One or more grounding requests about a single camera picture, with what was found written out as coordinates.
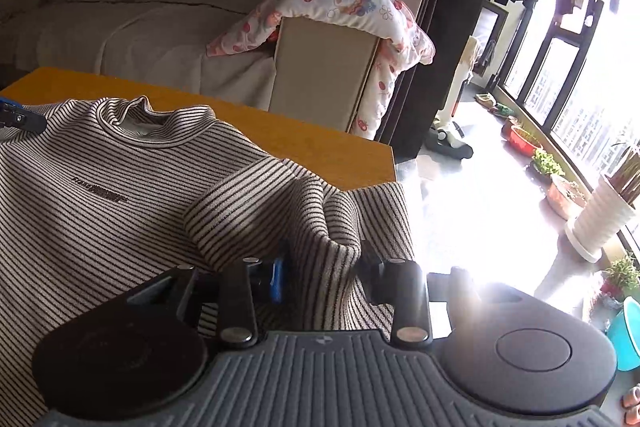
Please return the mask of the striped grey knit sweater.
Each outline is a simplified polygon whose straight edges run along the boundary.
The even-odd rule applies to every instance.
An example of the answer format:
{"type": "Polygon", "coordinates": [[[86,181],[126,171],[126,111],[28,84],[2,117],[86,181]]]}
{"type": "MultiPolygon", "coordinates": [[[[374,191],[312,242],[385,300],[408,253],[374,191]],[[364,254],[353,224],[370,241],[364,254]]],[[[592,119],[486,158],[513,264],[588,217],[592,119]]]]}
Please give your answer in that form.
{"type": "Polygon", "coordinates": [[[274,157],[207,106],[147,98],[41,106],[1,132],[1,340],[28,347],[176,265],[292,257],[298,329],[392,327],[356,281],[363,248],[409,260],[402,188],[342,191],[274,157]]]}

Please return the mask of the white upright vacuum cleaner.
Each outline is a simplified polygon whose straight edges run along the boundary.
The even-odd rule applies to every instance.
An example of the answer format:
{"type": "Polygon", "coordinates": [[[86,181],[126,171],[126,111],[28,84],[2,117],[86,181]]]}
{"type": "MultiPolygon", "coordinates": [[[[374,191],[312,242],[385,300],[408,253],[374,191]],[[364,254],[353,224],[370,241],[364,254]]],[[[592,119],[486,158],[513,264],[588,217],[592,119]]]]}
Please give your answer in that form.
{"type": "Polygon", "coordinates": [[[473,156],[472,146],[464,141],[463,132],[454,122],[454,113],[456,113],[464,86],[472,74],[477,58],[477,47],[477,38],[469,36],[454,71],[444,106],[436,113],[424,140],[427,150],[457,160],[469,159],[473,156]]]}

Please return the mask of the grey covered sofa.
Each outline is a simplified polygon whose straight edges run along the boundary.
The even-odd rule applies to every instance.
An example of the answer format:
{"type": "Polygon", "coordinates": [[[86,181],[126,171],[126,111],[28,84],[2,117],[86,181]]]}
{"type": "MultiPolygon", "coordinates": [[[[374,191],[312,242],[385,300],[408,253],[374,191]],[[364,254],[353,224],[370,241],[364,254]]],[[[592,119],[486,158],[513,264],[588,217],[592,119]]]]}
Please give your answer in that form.
{"type": "Polygon", "coordinates": [[[206,55],[261,1],[1,0],[1,83],[57,67],[266,109],[272,49],[206,55]]]}

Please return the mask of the orange rectangular planter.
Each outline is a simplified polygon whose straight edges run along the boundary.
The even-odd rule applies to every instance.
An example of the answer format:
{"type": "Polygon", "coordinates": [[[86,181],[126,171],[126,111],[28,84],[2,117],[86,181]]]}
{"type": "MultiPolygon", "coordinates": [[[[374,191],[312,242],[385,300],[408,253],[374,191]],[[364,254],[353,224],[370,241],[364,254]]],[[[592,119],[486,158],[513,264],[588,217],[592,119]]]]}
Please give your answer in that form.
{"type": "Polygon", "coordinates": [[[580,191],[575,182],[552,173],[546,199],[551,209],[565,221],[576,219],[586,207],[588,196],[580,191]]]}

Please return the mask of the red plastic basin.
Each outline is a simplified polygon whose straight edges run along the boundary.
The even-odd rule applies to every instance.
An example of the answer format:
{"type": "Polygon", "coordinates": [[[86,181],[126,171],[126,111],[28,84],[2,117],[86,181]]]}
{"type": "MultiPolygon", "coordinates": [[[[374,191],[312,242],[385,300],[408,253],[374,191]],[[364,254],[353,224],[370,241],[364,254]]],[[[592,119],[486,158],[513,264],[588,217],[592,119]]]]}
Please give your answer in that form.
{"type": "Polygon", "coordinates": [[[522,155],[533,157],[541,149],[539,141],[521,127],[512,127],[509,131],[509,142],[522,155]]]}

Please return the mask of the small green potted plant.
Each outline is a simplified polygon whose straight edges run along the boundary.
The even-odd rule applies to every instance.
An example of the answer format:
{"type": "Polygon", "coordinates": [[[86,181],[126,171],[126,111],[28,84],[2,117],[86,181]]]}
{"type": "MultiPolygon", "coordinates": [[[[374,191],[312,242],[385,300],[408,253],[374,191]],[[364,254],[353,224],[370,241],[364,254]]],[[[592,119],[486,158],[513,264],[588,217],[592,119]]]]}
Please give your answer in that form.
{"type": "Polygon", "coordinates": [[[532,159],[529,163],[529,168],[533,170],[536,178],[544,185],[551,184],[551,177],[554,174],[557,174],[558,176],[564,176],[565,174],[561,165],[554,159],[554,157],[541,147],[534,150],[532,159]]]}

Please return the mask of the small pink flower pot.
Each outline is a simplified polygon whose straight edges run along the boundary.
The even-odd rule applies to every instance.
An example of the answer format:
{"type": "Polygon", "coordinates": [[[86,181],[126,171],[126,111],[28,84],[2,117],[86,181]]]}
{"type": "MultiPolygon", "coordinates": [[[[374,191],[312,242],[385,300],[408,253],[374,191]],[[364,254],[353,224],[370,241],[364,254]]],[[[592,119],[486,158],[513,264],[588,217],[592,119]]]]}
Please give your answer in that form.
{"type": "Polygon", "coordinates": [[[622,303],[639,286],[639,270],[634,258],[625,255],[611,263],[604,271],[600,288],[602,295],[622,303]]]}

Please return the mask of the white ribbed plant pot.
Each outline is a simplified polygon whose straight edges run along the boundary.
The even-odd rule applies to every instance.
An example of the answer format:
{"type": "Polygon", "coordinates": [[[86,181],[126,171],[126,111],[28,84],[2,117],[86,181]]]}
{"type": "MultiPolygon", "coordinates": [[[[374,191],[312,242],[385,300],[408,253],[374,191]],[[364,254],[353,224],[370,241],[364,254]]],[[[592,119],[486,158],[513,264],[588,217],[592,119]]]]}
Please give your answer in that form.
{"type": "Polygon", "coordinates": [[[601,174],[586,207],[565,223],[564,232],[582,259],[597,263],[602,257],[602,247],[637,215],[637,209],[601,174]]]}

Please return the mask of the beige cardboard box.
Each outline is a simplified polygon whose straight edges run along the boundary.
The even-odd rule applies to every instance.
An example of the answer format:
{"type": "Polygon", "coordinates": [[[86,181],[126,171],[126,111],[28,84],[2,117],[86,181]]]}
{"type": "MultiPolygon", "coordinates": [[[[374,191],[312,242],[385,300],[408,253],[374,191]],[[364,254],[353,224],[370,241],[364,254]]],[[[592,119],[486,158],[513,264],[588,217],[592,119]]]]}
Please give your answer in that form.
{"type": "Polygon", "coordinates": [[[347,132],[378,48],[367,32],[296,17],[282,20],[269,110],[347,132]]]}

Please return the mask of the teal plastic bucket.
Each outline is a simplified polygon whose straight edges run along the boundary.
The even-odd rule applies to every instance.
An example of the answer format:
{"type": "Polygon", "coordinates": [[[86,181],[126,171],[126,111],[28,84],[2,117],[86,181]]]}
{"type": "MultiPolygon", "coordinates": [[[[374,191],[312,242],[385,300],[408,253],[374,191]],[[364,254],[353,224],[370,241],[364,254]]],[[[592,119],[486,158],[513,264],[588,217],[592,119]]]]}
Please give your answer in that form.
{"type": "Polygon", "coordinates": [[[639,329],[639,303],[634,297],[627,297],[606,332],[616,353],[617,369],[621,372],[629,372],[640,366],[639,329]]]}

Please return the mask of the tall green palm plant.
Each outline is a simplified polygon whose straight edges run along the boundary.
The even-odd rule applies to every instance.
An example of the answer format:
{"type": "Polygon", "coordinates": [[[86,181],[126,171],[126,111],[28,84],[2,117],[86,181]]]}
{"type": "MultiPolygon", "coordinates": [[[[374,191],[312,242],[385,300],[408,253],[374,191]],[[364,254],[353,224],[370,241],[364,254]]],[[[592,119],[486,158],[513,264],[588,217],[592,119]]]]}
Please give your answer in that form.
{"type": "Polygon", "coordinates": [[[614,191],[629,206],[640,194],[640,154],[638,146],[628,146],[611,176],[606,176],[614,191]]]}

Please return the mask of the floral pink white quilt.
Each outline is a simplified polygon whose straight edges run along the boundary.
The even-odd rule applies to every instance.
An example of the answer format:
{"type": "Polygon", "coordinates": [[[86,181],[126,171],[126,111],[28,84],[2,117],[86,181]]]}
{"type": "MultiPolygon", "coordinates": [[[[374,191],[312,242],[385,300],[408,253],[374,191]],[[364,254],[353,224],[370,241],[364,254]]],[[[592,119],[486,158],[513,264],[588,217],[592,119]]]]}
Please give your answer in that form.
{"type": "Polygon", "coordinates": [[[262,0],[246,17],[206,46],[209,57],[245,53],[258,48],[272,35],[283,38],[286,18],[306,18],[317,23],[346,27],[380,40],[349,132],[373,139],[390,100],[398,76],[418,64],[433,62],[433,41],[416,23],[402,0],[262,0]]]}

